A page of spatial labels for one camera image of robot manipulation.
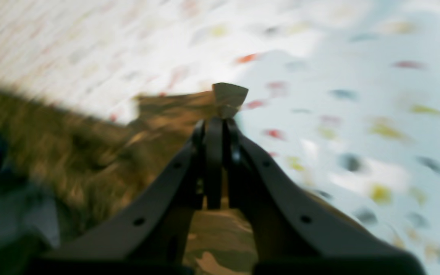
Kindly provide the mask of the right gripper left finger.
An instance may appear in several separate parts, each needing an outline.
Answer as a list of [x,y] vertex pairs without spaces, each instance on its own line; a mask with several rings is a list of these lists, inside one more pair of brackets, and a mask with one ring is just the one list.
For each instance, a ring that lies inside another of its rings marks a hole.
[[222,199],[222,119],[199,121],[155,181],[113,218],[29,265],[30,275],[192,275],[191,219]]

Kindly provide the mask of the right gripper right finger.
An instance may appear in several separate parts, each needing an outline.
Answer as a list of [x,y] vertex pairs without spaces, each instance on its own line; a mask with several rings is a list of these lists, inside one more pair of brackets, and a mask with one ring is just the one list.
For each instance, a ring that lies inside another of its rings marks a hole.
[[255,275],[424,275],[417,258],[327,210],[232,119],[224,121],[229,205],[248,219]]

